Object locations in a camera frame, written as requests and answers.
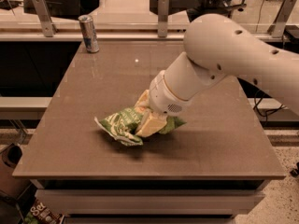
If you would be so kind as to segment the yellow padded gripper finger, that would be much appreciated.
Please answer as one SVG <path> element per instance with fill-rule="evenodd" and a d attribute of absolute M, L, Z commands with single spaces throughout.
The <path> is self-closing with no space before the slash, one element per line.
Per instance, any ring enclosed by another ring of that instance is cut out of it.
<path fill-rule="evenodd" d="M 144 113 L 149 109 L 149 91 L 145 90 L 135 103 L 134 110 L 138 113 Z"/>
<path fill-rule="evenodd" d="M 137 126 L 135 134 L 140 137 L 148 137 L 159 132 L 167 123 L 167 115 L 156 112 L 147 112 Z"/>

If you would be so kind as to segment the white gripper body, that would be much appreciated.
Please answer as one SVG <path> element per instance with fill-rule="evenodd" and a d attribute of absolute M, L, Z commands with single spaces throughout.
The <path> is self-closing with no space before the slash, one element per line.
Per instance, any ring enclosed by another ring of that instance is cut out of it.
<path fill-rule="evenodd" d="M 160 114 L 178 116 L 191 102 L 180 100 L 167 88 L 164 73 L 161 71 L 149 85 L 149 107 Z"/>

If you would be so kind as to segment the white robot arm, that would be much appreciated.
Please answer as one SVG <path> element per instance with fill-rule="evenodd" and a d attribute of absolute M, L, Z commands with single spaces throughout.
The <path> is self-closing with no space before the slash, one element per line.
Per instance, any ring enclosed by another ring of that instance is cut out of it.
<path fill-rule="evenodd" d="M 192 98 L 225 77 L 239 77 L 299 114 L 299 54 L 256 38 L 234 21 L 206 14 L 192 21 L 184 51 L 149 85 L 147 108 L 135 133 L 148 137 L 178 116 Z"/>

